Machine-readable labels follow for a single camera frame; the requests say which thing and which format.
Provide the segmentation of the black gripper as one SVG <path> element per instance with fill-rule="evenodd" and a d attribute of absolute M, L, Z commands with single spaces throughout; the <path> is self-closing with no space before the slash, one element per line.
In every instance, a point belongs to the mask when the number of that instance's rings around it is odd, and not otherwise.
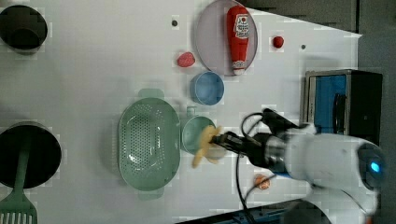
<path fill-rule="evenodd" d="M 212 144 L 219 145 L 236 154 L 246 154 L 250 163 L 261 168 L 269 168 L 270 163 L 265 158 L 266 144 L 270 139 L 269 133 L 256 133 L 252 140 L 242 138 L 233 132 L 226 132 L 211 139 Z"/>

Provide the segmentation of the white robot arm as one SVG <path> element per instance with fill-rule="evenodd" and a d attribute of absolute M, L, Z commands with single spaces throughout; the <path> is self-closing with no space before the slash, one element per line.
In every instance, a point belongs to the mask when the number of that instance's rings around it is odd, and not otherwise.
<path fill-rule="evenodd" d="M 378 207 L 386 162 L 382 150 L 365 139 L 317 133 L 305 124 L 250 138 L 216 134 L 209 142 L 311 186 L 306 197 L 282 214 L 281 224 L 366 224 Z"/>

